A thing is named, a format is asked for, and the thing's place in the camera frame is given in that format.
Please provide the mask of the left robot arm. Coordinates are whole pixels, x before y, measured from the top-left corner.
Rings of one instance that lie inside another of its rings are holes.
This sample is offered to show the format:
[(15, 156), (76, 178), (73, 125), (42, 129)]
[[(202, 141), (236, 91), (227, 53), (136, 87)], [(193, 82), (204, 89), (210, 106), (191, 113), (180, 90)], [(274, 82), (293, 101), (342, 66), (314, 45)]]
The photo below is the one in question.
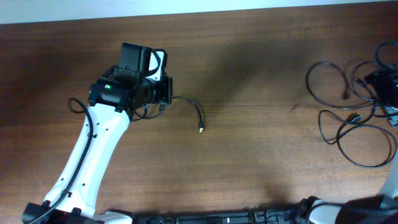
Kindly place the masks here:
[(75, 147), (43, 203), (27, 204), (23, 223), (133, 223), (133, 215), (126, 211), (97, 214), (96, 199), (135, 110), (170, 104), (172, 79), (165, 74), (166, 63), (163, 49), (122, 44), (119, 63), (91, 85), (88, 103), (77, 101), (85, 121)]

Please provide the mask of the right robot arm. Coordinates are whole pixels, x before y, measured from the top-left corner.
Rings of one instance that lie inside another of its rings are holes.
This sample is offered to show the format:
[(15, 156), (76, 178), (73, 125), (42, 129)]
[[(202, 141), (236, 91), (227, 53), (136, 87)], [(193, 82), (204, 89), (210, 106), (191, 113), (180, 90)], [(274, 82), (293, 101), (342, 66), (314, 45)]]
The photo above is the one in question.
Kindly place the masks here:
[[(358, 78), (353, 80), (368, 89), (372, 85), (376, 90), (377, 96), (373, 96), (373, 103), (370, 118), (379, 117), (375, 113), (378, 104), (388, 103), (390, 99), (397, 99), (397, 70), (393, 68), (383, 68), (365, 77), (365, 82)], [(323, 133), (322, 125), (319, 124), (320, 134), (327, 144), (336, 144), (342, 155), (352, 164), (365, 168), (365, 165), (358, 164), (349, 158), (342, 149), (340, 140), (346, 134), (358, 128), (374, 128), (389, 135), (394, 142), (394, 153), (389, 160), (377, 165), (383, 167), (392, 164), (392, 169), (384, 183), (381, 191), (374, 197), (361, 198), (346, 203), (332, 203), (316, 200), (309, 208), (306, 216), (306, 223), (397, 223), (397, 138), (388, 130), (379, 126), (368, 124), (367, 120), (362, 120), (357, 113), (352, 113), (347, 119), (341, 119), (331, 111), (327, 111), (341, 122), (341, 126), (336, 132), (336, 136), (327, 139)]]

